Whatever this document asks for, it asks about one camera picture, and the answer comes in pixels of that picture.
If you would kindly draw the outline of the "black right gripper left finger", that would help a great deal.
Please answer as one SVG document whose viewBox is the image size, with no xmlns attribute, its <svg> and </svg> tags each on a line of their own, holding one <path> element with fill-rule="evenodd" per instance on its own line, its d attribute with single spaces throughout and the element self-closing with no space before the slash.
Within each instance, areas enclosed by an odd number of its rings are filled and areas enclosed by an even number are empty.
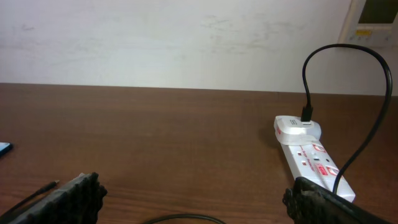
<svg viewBox="0 0 398 224">
<path fill-rule="evenodd" d="M 1 215 L 1 224 L 96 223 L 108 191 L 96 172 L 81 173 L 59 187 L 55 180 Z"/>
</svg>

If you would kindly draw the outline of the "blue screen smartphone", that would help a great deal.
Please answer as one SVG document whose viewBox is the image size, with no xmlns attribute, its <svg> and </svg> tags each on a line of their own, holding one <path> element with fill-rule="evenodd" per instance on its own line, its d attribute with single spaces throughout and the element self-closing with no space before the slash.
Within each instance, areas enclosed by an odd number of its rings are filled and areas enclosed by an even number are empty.
<svg viewBox="0 0 398 224">
<path fill-rule="evenodd" d="M 13 145 L 11 143 L 0 142 L 0 157 L 4 156 L 12 149 L 13 149 Z"/>
</svg>

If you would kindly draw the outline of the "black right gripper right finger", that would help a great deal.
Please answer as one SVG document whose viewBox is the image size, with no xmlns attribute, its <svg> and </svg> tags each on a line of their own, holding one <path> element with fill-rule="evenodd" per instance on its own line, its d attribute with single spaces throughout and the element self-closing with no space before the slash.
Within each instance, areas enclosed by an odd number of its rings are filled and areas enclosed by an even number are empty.
<svg viewBox="0 0 398 224">
<path fill-rule="evenodd" d="M 282 199 L 295 223 L 389 224 L 305 177 L 297 177 Z"/>
</svg>

